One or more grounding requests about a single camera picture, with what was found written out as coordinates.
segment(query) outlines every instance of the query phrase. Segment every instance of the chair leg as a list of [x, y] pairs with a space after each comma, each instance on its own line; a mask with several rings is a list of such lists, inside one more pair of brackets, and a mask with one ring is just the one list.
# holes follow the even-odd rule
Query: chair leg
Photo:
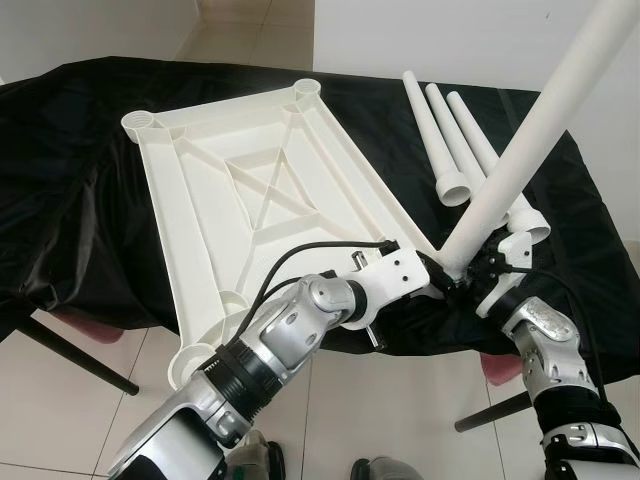
[[531, 406], [531, 399], [528, 392], [522, 392], [515, 397], [511, 397], [504, 402], [500, 402], [489, 408], [482, 410], [481, 412], [474, 413], [462, 420], [458, 420], [454, 425], [457, 432], [466, 432], [472, 428], [485, 425], [507, 417], [511, 414], [518, 413]]
[[31, 317], [21, 319], [16, 330], [129, 395], [136, 395], [140, 390], [135, 383], [114, 372]]

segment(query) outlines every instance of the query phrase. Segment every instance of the white bracket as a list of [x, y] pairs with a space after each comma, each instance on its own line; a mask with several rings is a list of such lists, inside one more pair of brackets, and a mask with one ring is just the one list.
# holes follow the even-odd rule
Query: white bracket
[[[517, 232], [509, 235], [498, 244], [498, 252], [504, 254], [509, 265], [520, 268], [531, 268], [533, 252], [531, 249], [531, 234], [529, 232]], [[480, 318], [487, 318], [489, 310], [505, 293], [513, 287], [520, 285], [525, 273], [503, 273], [498, 277], [498, 284], [491, 293], [480, 302], [476, 314]]]
[[357, 272], [343, 275], [358, 282], [367, 295], [367, 309], [356, 322], [343, 323], [347, 330], [368, 327], [381, 308], [429, 284], [429, 273], [415, 250], [401, 248]]

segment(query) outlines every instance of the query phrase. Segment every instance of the white floor tile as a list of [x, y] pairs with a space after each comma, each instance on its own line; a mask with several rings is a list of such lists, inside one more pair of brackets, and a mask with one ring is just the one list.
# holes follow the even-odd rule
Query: white floor tile
[[183, 54], [183, 60], [247, 64], [260, 25], [207, 23], [200, 28]]
[[304, 431], [309, 400], [310, 365], [284, 387], [273, 401], [258, 414], [255, 428], [268, 441], [278, 442], [284, 452], [287, 478], [302, 476]]
[[[128, 376], [145, 330], [101, 345], [40, 314], [49, 328]], [[122, 392], [21, 333], [0, 344], [0, 462], [93, 473]]]
[[[607, 394], [620, 416], [622, 425], [636, 445], [640, 444], [640, 377], [607, 385]], [[524, 392], [518, 376], [499, 387], [489, 386], [492, 405]], [[506, 480], [542, 480], [544, 453], [540, 447], [542, 432], [535, 411], [529, 408], [495, 422]]]
[[314, 0], [272, 0], [265, 25], [313, 27]]
[[271, 0], [200, 0], [204, 21], [262, 24]]
[[640, 275], [640, 242], [626, 241], [624, 246], [629, 252], [631, 263], [633, 263], [633, 266], [636, 267], [636, 272]]
[[173, 392], [167, 367], [180, 348], [180, 338], [162, 327], [149, 329], [131, 380], [140, 386], [135, 397], [125, 395], [118, 407], [95, 473], [107, 475], [115, 455], [129, 434]]
[[6, 480], [91, 480], [91, 475], [0, 464], [0, 478]]
[[360, 457], [390, 455], [425, 478], [503, 478], [493, 425], [459, 434], [489, 405], [478, 354], [314, 358], [303, 478], [349, 478]]
[[[499, 387], [489, 385], [489, 398], [495, 405], [525, 391], [518, 375]], [[495, 422], [506, 480], [543, 480], [544, 453], [540, 447], [542, 433], [533, 408]]]
[[263, 25], [249, 63], [263, 67], [311, 70], [313, 29]]
[[612, 383], [605, 388], [609, 401], [622, 417], [622, 428], [640, 447], [640, 376]]

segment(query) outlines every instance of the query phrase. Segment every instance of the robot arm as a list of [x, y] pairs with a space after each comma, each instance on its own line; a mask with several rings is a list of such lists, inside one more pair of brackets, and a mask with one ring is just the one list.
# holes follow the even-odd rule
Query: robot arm
[[263, 305], [244, 333], [220, 346], [133, 432], [112, 478], [129, 478], [127, 472], [143, 464], [168, 480], [224, 478], [218, 444], [238, 444], [255, 415], [300, 371], [329, 330], [366, 328], [382, 307], [429, 284], [414, 250], [399, 249], [360, 266], [342, 278], [307, 275]]
[[[502, 301], [513, 304], [518, 296], [513, 290]], [[529, 297], [506, 318], [502, 332], [522, 358], [522, 378], [544, 435], [547, 479], [637, 480], [638, 450], [618, 412], [598, 395], [578, 352], [573, 322]]]
[[[224, 478], [219, 444], [238, 444], [255, 415], [318, 350], [326, 332], [339, 325], [367, 328], [382, 307], [429, 285], [425, 265], [437, 284], [442, 272], [409, 249], [361, 264], [341, 278], [303, 277], [280, 299], [263, 305], [245, 332], [219, 347], [131, 435], [112, 478], [136, 478], [127, 472], [141, 463], [169, 480]], [[579, 354], [573, 322], [517, 288], [495, 296], [487, 312], [522, 357], [523, 379], [544, 434], [547, 479], [637, 480], [638, 451], [613, 406], [600, 399]]]

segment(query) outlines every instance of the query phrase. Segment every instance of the white wall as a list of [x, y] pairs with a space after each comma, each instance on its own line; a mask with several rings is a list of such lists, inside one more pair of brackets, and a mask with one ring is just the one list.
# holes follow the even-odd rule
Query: white wall
[[106, 55], [168, 60], [197, 21], [195, 0], [0, 0], [0, 78]]
[[[316, 0], [314, 70], [541, 90], [595, 0]], [[638, 31], [569, 126], [620, 235], [640, 240]]]

